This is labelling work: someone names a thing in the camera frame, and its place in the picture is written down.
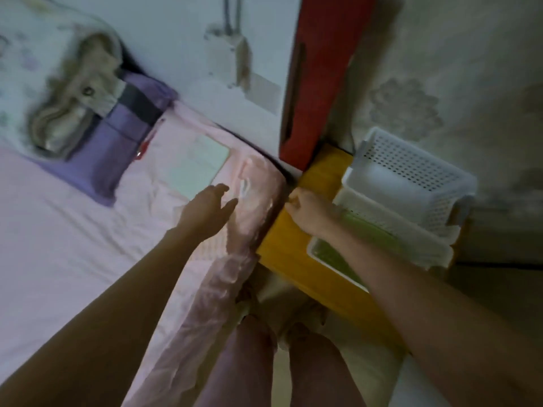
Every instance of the white plastic basket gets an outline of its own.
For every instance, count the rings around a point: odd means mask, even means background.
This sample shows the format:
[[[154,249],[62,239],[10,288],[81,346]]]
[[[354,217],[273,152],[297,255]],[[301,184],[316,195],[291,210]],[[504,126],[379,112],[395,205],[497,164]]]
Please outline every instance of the white plastic basket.
[[[453,244],[467,216],[477,178],[377,127],[370,130],[343,176],[344,187]]]
[[[386,208],[368,198],[360,198],[356,193],[349,189],[342,188],[333,200],[335,205],[349,210],[357,217],[370,222],[382,230],[396,237],[405,247],[412,263],[424,268],[425,270],[433,266],[447,268],[453,257],[451,246],[439,239],[432,233],[413,224],[397,214],[391,213]],[[313,237],[307,246],[307,253],[313,259],[340,274],[353,284],[356,284],[365,291],[368,291],[362,284],[345,276],[329,264],[320,260],[314,254],[319,239]]]

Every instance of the pink bedsheet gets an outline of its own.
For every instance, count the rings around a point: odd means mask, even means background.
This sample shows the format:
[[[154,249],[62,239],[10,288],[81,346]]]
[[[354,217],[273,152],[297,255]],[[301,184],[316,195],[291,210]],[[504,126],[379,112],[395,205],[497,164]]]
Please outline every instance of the pink bedsheet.
[[[256,150],[180,102],[158,123],[143,159],[126,171],[113,208],[0,149],[0,382],[176,224],[187,200],[161,173],[200,134],[231,149],[214,183],[230,185],[227,198],[244,197],[229,223],[227,255],[185,267],[125,404],[173,405],[192,387],[254,267],[251,247],[284,178]]]

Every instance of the hand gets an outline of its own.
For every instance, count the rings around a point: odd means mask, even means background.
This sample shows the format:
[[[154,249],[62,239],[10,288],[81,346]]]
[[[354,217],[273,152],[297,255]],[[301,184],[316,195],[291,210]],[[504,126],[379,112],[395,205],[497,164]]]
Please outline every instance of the hand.
[[[290,193],[285,210],[303,231],[324,240],[338,226],[339,216],[333,204],[305,188],[298,187]]]
[[[228,189],[226,184],[210,185],[196,194],[183,209],[177,229],[189,232],[199,243],[217,234],[238,202],[234,198],[221,208],[221,198]]]

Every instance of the forearm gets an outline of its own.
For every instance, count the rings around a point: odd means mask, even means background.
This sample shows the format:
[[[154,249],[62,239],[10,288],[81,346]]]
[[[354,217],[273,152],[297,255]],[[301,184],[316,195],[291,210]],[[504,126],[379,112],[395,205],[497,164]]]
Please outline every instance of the forearm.
[[[339,225],[327,241],[360,276],[451,403],[531,405],[531,397],[541,396],[533,385],[535,377],[543,378],[536,368],[539,350],[499,317]]]
[[[175,231],[17,370],[0,387],[0,404],[119,406],[198,245]]]

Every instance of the leg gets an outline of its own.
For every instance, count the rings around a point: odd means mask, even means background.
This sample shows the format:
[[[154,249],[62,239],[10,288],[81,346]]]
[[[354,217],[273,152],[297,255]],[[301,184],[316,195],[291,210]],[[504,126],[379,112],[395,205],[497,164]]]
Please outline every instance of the leg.
[[[291,329],[291,407],[365,407],[347,364],[326,337],[297,323]]]
[[[270,407],[275,336],[254,315],[232,332],[194,407]]]

